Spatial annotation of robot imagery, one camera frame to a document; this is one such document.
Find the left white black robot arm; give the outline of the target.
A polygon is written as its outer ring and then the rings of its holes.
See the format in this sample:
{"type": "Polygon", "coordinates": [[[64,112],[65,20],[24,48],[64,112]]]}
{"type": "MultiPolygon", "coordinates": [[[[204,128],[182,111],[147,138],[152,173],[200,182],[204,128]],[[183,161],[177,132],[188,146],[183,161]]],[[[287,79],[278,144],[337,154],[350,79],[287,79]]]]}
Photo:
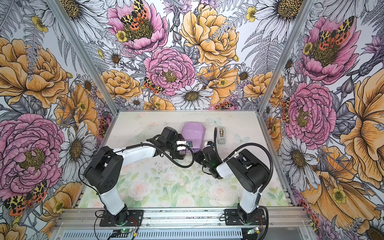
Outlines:
{"type": "Polygon", "coordinates": [[[118,192],[118,179],[123,167],[157,156],[165,157],[183,169],[191,167],[197,158],[181,134],[171,127],[165,127],[161,134],[136,145],[122,149],[104,146],[91,159],[83,176],[99,196],[105,209],[103,217],[111,225],[139,225],[130,216],[118,192]]]}

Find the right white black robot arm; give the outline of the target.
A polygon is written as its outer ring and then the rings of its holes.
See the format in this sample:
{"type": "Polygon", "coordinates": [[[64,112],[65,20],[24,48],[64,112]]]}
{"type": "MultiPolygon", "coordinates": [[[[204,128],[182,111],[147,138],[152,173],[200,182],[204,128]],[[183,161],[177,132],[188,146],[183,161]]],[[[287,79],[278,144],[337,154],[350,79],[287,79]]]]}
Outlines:
{"type": "Polygon", "coordinates": [[[205,147],[195,157],[195,161],[209,171],[215,179],[223,179],[234,175],[243,187],[243,195],[238,203],[238,218],[244,225],[249,225],[257,219],[260,213],[259,202],[264,189],[271,181],[274,163],[270,152],[257,143],[246,143],[237,147],[225,159],[220,159],[216,149],[205,147]],[[270,166],[264,164],[247,147],[257,147],[268,157],[270,166]]]}

